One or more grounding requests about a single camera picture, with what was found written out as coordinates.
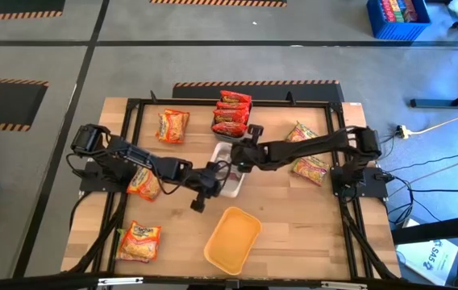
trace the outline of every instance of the white plastic container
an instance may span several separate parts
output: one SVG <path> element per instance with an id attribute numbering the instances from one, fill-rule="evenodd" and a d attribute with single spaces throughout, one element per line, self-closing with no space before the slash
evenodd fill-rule
<path id="1" fill-rule="evenodd" d="M 225 142 L 216 144 L 213 155 L 211 156 L 211 162 L 217 162 L 219 160 L 225 160 L 231 162 L 231 147 L 232 145 Z M 227 174 L 227 170 L 224 168 L 217 173 L 217 178 L 222 179 Z M 224 197 L 236 197 L 238 196 L 239 189 L 244 182 L 245 174 L 239 172 L 236 166 L 231 167 L 231 173 L 227 178 L 226 184 L 220 191 L 220 195 Z"/>

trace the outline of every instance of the orange plastic bowl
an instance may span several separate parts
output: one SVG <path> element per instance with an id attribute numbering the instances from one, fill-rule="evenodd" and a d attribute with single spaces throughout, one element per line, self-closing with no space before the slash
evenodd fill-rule
<path id="1" fill-rule="evenodd" d="M 223 213 L 204 247 L 206 259 L 230 275 L 238 275 L 261 232 L 261 222 L 236 207 Z"/>

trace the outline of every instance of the gray floor tile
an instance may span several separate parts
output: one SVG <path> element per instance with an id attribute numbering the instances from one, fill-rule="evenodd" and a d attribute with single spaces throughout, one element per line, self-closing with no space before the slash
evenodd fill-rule
<path id="1" fill-rule="evenodd" d="M 84 51 L 0 48 L 0 78 L 49 81 L 31 129 L 0 131 L 0 278 L 15 262 Z"/>
<path id="2" fill-rule="evenodd" d="M 286 8 L 264 8 L 118 0 L 110 4 L 100 39 L 374 41 L 366 2 L 295 0 Z M 418 40 L 458 41 L 457 33 L 448 33 L 446 7 L 428 10 L 432 25 Z"/>
<path id="3" fill-rule="evenodd" d="M 0 21 L 3 40 L 89 40 L 102 0 L 67 0 L 62 16 Z"/>
<path id="4" fill-rule="evenodd" d="M 348 102 L 362 102 L 368 124 L 381 135 L 391 125 L 423 129 L 458 115 L 458 110 L 415 110 L 412 97 L 458 95 L 458 50 L 378 48 L 97 48 L 69 134 L 97 122 L 105 97 L 171 97 L 180 81 L 338 79 Z M 397 141 L 381 164 L 394 168 L 414 161 L 458 153 L 458 122 L 427 135 Z M 400 172 L 410 179 L 439 168 Z M 29 275 L 59 271 L 68 233 L 69 211 L 77 200 L 79 180 L 61 162 L 47 212 L 35 245 Z M 429 178 L 418 188 L 458 188 L 458 168 Z M 399 193 L 392 205 L 403 202 Z M 426 194 L 418 199 L 441 218 L 458 216 L 458 195 Z M 431 219 L 416 206 L 414 214 Z"/>

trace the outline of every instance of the snack boxes in blue crate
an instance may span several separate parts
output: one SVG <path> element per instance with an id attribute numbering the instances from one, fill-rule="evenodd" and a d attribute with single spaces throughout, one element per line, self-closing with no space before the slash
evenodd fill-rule
<path id="1" fill-rule="evenodd" d="M 413 41 L 431 25 L 424 0 L 368 0 L 367 11 L 378 39 Z"/>

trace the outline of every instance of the blue crate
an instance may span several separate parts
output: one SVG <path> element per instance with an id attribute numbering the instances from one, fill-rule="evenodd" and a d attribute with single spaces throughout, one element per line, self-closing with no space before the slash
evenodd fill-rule
<path id="1" fill-rule="evenodd" d="M 377 39 L 413 41 L 431 25 L 430 16 L 424 0 L 412 0 L 418 20 L 416 23 L 390 23 L 385 19 L 381 0 L 368 0 L 368 19 L 371 22 L 374 37 Z"/>

